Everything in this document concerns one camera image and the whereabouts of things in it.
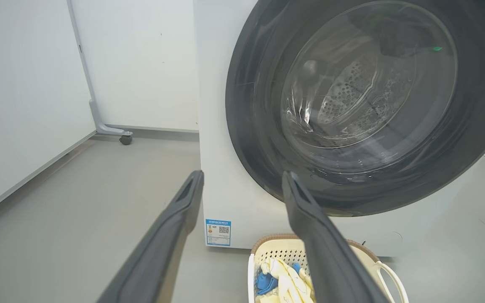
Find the blue cloth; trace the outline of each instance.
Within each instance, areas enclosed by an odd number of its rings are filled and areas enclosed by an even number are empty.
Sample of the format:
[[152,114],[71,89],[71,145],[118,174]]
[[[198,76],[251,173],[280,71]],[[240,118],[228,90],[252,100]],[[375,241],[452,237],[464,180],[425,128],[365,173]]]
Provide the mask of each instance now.
[[301,265],[299,263],[295,263],[293,264],[293,269],[297,272],[300,272],[301,271]]
[[256,286],[258,287],[258,295],[265,295],[269,291],[278,287],[278,279],[271,276],[271,274],[259,274],[256,279]]

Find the white washing machine body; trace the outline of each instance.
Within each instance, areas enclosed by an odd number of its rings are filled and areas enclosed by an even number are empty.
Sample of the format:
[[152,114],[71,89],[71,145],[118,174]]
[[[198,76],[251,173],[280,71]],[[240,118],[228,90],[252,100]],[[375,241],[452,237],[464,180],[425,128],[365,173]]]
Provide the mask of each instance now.
[[[283,202],[248,174],[233,147],[226,116],[226,86],[235,44],[256,0],[194,2],[200,82],[200,155],[205,173],[203,213],[205,244],[250,249],[268,234],[292,233]],[[437,192],[384,213],[331,217],[345,236],[364,243],[376,255],[396,256],[425,236],[432,222],[466,187],[477,186],[473,174],[485,157]],[[213,228],[229,226],[217,239]]]

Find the washing machine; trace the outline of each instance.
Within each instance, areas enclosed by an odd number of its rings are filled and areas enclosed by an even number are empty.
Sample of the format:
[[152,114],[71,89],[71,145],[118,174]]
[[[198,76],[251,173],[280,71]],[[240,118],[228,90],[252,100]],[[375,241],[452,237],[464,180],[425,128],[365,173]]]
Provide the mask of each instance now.
[[195,0],[194,18],[205,245],[291,233],[288,170],[345,238],[401,255],[485,178],[485,0]]

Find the washing machine door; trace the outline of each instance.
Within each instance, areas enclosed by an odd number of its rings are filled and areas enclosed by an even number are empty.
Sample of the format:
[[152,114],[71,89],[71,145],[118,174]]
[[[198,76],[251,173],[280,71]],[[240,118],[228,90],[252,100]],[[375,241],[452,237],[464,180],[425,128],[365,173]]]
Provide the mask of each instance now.
[[280,200],[289,170],[329,215],[409,205],[485,152],[485,0],[260,0],[226,114]]

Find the door glass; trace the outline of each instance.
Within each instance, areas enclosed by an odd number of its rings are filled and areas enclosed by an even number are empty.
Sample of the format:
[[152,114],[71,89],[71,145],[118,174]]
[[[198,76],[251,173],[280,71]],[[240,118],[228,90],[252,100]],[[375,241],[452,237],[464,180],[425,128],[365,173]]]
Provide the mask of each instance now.
[[419,6],[378,1],[323,25],[282,89],[282,130],[307,161],[333,173],[395,163],[431,136],[456,82],[445,26]]

